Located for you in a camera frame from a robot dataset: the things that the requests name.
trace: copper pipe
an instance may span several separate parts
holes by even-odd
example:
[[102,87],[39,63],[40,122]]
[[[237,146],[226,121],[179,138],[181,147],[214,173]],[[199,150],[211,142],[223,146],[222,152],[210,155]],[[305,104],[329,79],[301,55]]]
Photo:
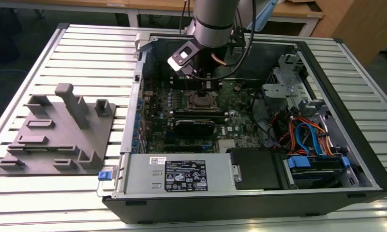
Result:
[[227,65],[229,65],[223,60],[221,60],[221,59],[217,57],[215,53],[211,54],[211,57],[213,57],[213,59],[215,60],[215,62],[219,63],[222,66],[227,66]]

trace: power supply label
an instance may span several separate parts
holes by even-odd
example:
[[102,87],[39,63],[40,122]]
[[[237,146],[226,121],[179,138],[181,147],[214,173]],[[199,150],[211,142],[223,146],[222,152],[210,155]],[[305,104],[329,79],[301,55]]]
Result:
[[205,160],[166,161],[166,191],[209,191]]

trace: aluminum extrusion table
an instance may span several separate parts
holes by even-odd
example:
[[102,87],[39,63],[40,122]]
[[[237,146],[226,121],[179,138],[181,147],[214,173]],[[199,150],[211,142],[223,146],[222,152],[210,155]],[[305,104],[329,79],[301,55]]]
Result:
[[[104,166],[119,163],[139,32],[178,30],[70,25],[59,28],[0,118],[0,159],[14,141],[31,94],[52,94],[58,83],[72,83],[86,101],[107,98],[119,108]],[[387,96],[345,44],[333,39],[257,35],[259,39],[302,40],[310,46],[331,83],[387,169]],[[314,81],[310,80],[318,94]],[[52,101],[62,101],[55,95]],[[96,176],[0,177],[0,231],[381,231],[387,232],[387,198],[352,205],[321,217],[127,225],[102,203],[112,181]]]

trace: white table leg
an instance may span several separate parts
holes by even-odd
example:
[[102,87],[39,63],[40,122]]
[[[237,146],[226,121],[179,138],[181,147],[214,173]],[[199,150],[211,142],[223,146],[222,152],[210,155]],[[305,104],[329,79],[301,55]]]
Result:
[[128,14],[128,18],[130,18],[130,26],[132,28],[139,28],[139,20],[138,20],[139,12],[138,12],[138,10],[127,9],[127,14]]
[[319,19],[318,18],[311,18],[309,19],[307,23],[303,26],[302,31],[299,32],[299,36],[303,37],[310,37],[313,34],[313,31],[315,29],[315,26],[318,24]]

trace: floor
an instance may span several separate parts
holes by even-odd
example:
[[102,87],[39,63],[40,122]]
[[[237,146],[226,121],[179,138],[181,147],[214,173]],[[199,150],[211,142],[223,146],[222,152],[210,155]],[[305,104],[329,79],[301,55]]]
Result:
[[[60,22],[106,26],[118,26],[118,24],[126,26],[128,24],[126,15],[110,13],[46,11],[44,15],[46,18],[39,19],[34,10],[19,10],[18,18],[23,31],[12,36],[12,39],[19,48],[20,57],[14,62],[0,65],[0,70],[18,69],[30,71]],[[150,19],[147,15],[143,15],[142,26],[178,29],[179,19],[181,17],[177,16],[157,16]],[[183,26],[187,26],[189,23],[190,19],[186,17]],[[387,59],[385,55],[380,55],[376,58],[368,70],[387,94]],[[24,77],[26,74],[22,72],[0,72],[0,115]]]

